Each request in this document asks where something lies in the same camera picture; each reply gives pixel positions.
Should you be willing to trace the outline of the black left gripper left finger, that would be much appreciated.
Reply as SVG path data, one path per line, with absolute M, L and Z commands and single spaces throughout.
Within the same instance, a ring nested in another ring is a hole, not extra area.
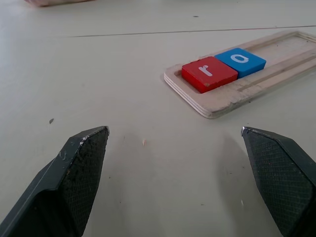
M 82 237 L 98 191 L 109 129 L 70 137 L 0 224 L 0 237 Z

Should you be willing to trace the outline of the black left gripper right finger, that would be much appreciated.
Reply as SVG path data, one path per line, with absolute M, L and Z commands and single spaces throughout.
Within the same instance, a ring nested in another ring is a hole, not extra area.
M 257 189 L 283 237 L 316 237 L 316 162 L 291 138 L 243 127 Z

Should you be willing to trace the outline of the light wooden letter tray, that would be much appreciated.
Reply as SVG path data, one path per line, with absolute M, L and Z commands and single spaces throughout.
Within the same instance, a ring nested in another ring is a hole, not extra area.
M 203 94 L 182 78 L 181 64 L 167 68 L 164 80 L 199 114 L 215 119 L 306 74 L 316 72 L 315 35 L 281 31 L 238 47 L 264 58 L 267 61 L 265 68 Z

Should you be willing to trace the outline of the blue letter tile o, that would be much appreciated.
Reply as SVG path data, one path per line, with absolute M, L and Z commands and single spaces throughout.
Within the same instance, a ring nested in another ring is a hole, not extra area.
M 241 48 L 233 48 L 214 56 L 237 71 L 237 78 L 243 78 L 264 69 L 266 60 Z

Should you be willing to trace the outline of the red letter tile r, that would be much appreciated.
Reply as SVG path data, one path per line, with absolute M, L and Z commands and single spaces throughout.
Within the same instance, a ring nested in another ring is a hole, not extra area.
M 238 72 L 210 56 L 183 65 L 181 76 L 199 93 L 206 93 L 237 80 Z

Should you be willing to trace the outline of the plastic bag of pink items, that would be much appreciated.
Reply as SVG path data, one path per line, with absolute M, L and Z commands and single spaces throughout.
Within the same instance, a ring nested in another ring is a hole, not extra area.
M 54 6 L 54 5 L 87 2 L 87 1 L 93 1 L 93 0 L 24 0 L 24 1 L 36 7 L 47 7 L 47 6 Z

